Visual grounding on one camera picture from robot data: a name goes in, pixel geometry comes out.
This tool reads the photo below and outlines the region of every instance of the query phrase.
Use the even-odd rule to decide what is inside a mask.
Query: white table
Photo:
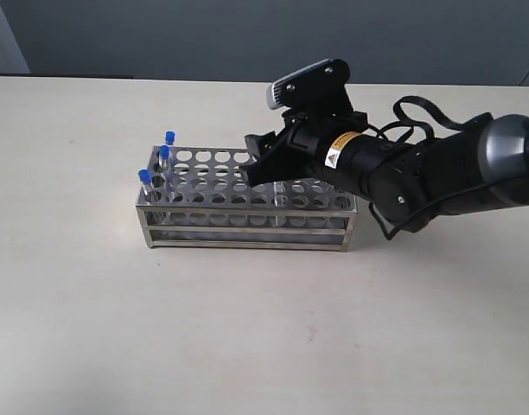
[[[263,84],[0,78],[0,415],[529,414],[529,207],[354,250],[146,247],[137,170],[281,126]],[[529,88],[351,86],[382,125]]]

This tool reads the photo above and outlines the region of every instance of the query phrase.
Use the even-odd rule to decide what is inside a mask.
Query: warning sticker
[[[360,135],[357,131],[348,131],[344,134],[341,134],[332,145],[330,145],[330,148],[328,149],[328,154],[326,155],[326,159],[324,160],[324,165],[326,167],[330,167],[331,169],[335,169],[337,167],[337,161],[340,158],[341,151],[343,148],[349,143],[353,138],[358,137]]]

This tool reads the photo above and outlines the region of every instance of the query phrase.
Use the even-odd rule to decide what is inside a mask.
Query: test tube rack
[[[206,246],[347,251],[356,198],[314,179],[249,188],[246,150],[173,147],[162,171],[159,147],[147,169],[153,191],[136,209],[148,247]]]

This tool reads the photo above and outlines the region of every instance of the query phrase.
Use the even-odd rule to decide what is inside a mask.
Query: blue test tube cap
[[[159,158],[169,160],[170,149],[168,145],[162,145],[159,148]]]
[[[151,173],[149,170],[147,169],[140,170],[137,172],[137,175],[143,184],[151,184]]]
[[[164,142],[167,145],[172,145],[175,141],[176,133],[174,131],[167,131],[164,136]]]

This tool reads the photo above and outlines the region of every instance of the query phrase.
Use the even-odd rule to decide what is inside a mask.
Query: robotic arm
[[[494,119],[486,112],[458,124],[427,99],[408,96],[393,106],[398,121],[376,128],[353,109],[349,74],[346,62],[325,60],[271,84],[269,107],[289,109],[278,134],[245,137],[256,160],[241,167],[250,186],[304,177],[328,182],[368,201],[388,239],[401,230],[415,233],[439,215],[529,205],[528,117]],[[424,108],[456,134],[435,137],[402,104]],[[386,132],[398,127],[408,130],[388,140]],[[408,144],[416,129],[425,139]]]

